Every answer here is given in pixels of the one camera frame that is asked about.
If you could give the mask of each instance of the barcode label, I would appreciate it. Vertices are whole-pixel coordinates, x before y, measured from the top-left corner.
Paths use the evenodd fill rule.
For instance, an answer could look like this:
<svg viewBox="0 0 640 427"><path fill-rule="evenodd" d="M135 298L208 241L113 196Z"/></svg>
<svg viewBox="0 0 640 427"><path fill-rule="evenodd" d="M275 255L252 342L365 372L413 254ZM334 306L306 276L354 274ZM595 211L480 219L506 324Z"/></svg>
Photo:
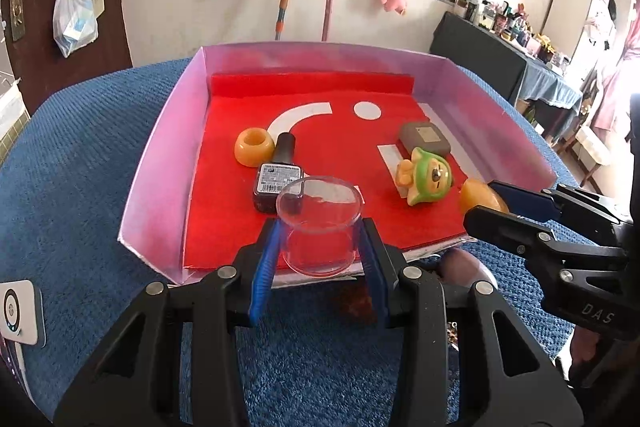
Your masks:
<svg viewBox="0 0 640 427"><path fill-rule="evenodd" d="M258 192L280 194L284 187L302 178L302 169L295 165L265 163L260 167Z"/></svg>

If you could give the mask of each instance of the chair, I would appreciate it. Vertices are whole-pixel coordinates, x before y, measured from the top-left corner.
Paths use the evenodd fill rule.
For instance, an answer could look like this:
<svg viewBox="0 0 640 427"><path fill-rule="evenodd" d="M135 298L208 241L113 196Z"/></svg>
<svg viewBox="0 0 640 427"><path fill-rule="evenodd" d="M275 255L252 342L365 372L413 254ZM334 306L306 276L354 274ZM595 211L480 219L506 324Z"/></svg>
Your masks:
<svg viewBox="0 0 640 427"><path fill-rule="evenodd" d="M611 153L609 149L607 149L607 146L604 145L590 127L591 121L593 121L593 118L600 108L603 98L602 75L600 72L597 72L593 80L588 84L588 89L585 90L585 97L582 100L578 126L575 133L565 140L562 147L556 150L559 156L566 150L573 148L576 142L579 142L583 149L585 149L594 160L595 165L585 174L582 183L580 183L580 187L584 187L600 167L610 165L611 163Z"/></svg>

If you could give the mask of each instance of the clear plastic cup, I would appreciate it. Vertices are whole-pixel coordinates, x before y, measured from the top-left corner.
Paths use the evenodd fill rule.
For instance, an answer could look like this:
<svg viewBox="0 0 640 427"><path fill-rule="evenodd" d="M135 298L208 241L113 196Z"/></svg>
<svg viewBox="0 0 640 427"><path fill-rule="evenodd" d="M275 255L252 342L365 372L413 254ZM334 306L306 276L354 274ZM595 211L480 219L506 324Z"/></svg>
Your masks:
<svg viewBox="0 0 640 427"><path fill-rule="evenodd" d="M358 251L356 222L362 212L357 189L328 176L299 179L276 200L283 222L280 248L290 269L331 277L347 269Z"/></svg>

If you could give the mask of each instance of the bag hanging on door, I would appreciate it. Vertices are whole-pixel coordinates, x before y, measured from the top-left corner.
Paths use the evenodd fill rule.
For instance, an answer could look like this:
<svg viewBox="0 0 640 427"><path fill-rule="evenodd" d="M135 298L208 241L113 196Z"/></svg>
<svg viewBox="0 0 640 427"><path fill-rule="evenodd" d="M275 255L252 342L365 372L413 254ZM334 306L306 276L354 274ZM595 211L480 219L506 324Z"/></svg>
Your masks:
<svg viewBox="0 0 640 427"><path fill-rule="evenodd" d="M53 8L53 38L67 58L98 38L98 21L92 0L56 0Z"/></svg>

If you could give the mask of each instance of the table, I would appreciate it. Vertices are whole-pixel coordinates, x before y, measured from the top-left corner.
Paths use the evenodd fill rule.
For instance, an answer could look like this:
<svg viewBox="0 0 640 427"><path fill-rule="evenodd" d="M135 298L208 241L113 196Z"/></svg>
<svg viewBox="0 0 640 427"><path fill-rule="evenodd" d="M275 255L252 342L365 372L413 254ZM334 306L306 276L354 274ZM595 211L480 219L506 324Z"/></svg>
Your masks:
<svg viewBox="0 0 640 427"><path fill-rule="evenodd" d="M582 92L542 64L530 65L518 97L527 102L544 103L536 104L535 118L545 128L545 138L558 139L580 115Z"/></svg>
<svg viewBox="0 0 640 427"><path fill-rule="evenodd" d="M117 243L120 218L149 133L187 60L111 73L64 89L35 113L0 168L0 281L42 289L47 346L24 348L38 406L52 414L87 356L130 300L161 279ZM493 89L558 174L558 156ZM552 224L558 239L584 241ZM570 326L539 308L540 287L522 259L486 243L467 248L547 352ZM275 291L255 330L238 333L245 397L254 426L386 425L402 331L348 323L332 305L340 284ZM190 366L183 368L182 403Z"/></svg>
<svg viewBox="0 0 640 427"><path fill-rule="evenodd" d="M453 13L443 15L433 33L430 53L473 71L511 105L523 98L573 108L575 114L580 110L582 93L541 60L528 57L504 39Z"/></svg>

